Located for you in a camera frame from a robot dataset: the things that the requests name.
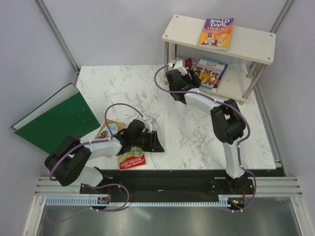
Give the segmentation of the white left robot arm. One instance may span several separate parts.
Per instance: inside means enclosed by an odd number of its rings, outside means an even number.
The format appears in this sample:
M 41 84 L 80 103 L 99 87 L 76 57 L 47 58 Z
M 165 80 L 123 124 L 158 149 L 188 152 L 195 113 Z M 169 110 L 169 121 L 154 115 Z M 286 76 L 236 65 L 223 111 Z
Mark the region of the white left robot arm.
M 91 186 L 96 193 L 104 193 L 108 181 L 96 167 L 87 167 L 89 159 L 103 156 L 119 156 L 133 147 L 144 152 L 163 153 L 164 148 L 158 140 L 157 131 L 153 130 L 156 119 L 145 121 L 134 119 L 127 128 L 118 131 L 112 138 L 96 139 L 82 143 L 75 136 L 66 137 L 46 158 L 44 164 L 50 171 L 50 179 L 61 186 L 79 182 Z

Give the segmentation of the red 13-Storey Treehouse book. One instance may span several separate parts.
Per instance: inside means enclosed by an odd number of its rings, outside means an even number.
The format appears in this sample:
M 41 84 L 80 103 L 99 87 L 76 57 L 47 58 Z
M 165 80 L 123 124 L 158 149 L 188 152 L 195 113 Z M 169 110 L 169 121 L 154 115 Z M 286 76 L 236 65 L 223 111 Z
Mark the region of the red 13-Storey Treehouse book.
M 118 156 L 119 169 L 128 170 L 147 164 L 143 150 L 139 147 L 132 147 L 129 152 Z

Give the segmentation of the Charlie Chocolate Factory book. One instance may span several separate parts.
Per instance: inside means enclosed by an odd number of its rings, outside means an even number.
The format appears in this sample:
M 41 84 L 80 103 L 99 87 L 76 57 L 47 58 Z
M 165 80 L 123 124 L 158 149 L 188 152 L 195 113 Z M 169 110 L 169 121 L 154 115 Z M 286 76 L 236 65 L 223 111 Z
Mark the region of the Charlie Chocolate Factory book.
M 206 19 L 198 46 L 201 48 L 228 51 L 234 18 Z

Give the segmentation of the Why Do Dogs Bark book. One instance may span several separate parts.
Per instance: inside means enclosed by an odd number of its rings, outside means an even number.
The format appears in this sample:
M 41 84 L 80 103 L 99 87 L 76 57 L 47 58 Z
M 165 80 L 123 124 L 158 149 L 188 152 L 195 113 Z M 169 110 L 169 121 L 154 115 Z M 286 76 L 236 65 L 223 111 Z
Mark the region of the Why Do Dogs Bark book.
M 228 64 L 225 62 L 200 59 L 194 68 L 194 72 L 201 80 L 201 88 L 216 93 L 227 68 Z

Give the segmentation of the orange Charlie portrait book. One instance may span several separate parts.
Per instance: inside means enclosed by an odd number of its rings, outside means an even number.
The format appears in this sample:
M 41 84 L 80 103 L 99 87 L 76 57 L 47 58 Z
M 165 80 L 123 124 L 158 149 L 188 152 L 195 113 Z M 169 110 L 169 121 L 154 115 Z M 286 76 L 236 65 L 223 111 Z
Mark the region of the orange Charlie portrait book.
M 126 127 L 126 124 L 123 122 L 115 121 L 115 120 L 107 120 L 108 125 L 104 122 L 98 131 L 95 139 L 106 139 L 111 136 L 110 131 L 113 135 L 117 134 L 120 130 Z

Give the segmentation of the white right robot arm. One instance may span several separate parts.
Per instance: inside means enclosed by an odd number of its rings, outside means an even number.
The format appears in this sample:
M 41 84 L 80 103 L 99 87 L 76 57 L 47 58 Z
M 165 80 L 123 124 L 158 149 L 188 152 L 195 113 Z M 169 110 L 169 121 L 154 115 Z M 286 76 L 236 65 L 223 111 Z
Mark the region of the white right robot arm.
M 176 101 L 193 106 L 207 113 L 211 117 L 215 137 L 222 143 L 225 159 L 226 174 L 228 179 L 225 187 L 230 193 L 238 193 L 243 188 L 242 179 L 245 178 L 245 168 L 241 163 L 240 143 L 247 137 L 243 137 L 248 123 L 233 99 L 224 102 L 216 101 L 198 88 L 201 80 L 197 78 L 193 70 L 182 75 L 178 69 L 166 72 L 169 84 L 169 92 Z

